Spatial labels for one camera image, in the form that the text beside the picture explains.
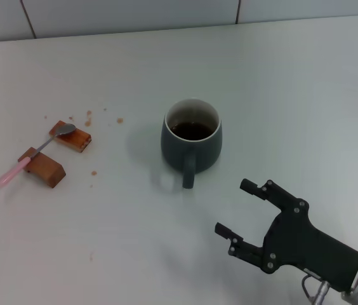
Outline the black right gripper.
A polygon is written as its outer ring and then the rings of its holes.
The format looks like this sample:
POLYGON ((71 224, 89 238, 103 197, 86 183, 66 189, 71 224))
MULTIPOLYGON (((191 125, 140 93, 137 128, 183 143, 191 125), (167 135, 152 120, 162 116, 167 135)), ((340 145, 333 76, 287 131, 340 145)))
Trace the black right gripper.
POLYGON ((307 269, 338 292, 350 290, 358 271, 358 251, 316 229, 309 220, 308 206, 293 203, 293 195, 272 180, 258 187, 243 179, 240 189, 269 201, 281 212, 266 233, 262 248, 246 243, 217 222, 215 233, 230 241, 230 256, 261 267, 268 274, 283 265, 307 269))

